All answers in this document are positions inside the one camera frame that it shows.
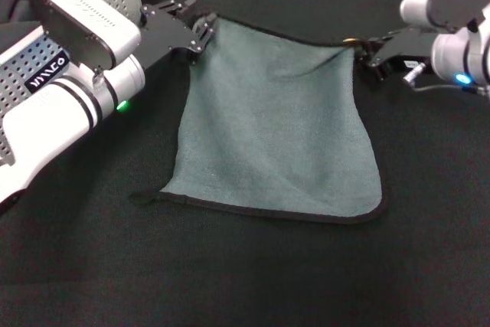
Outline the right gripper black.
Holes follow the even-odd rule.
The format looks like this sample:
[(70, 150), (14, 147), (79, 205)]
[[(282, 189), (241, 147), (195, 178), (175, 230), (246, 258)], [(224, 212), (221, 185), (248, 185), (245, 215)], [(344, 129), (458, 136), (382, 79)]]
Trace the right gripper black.
[(393, 73), (410, 71), (430, 59), (437, 38), (434, 31), (402, 28), (383, 36), (357, 38), (354, 59), (363, 71), (385, 81)]

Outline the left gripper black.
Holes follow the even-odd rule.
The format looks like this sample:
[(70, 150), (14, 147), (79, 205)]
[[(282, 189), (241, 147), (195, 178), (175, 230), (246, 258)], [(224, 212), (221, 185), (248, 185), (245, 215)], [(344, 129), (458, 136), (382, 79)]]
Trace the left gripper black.
[(143, 70), (148, 70), (172, 51), (190, 51), (195, 65), (216, 34), (217, 13), (202, 15), (193, 27), (197, 0), (168, 0), (156, 5), (144, 4), (141, 11), (142, 40), (134, 57)]

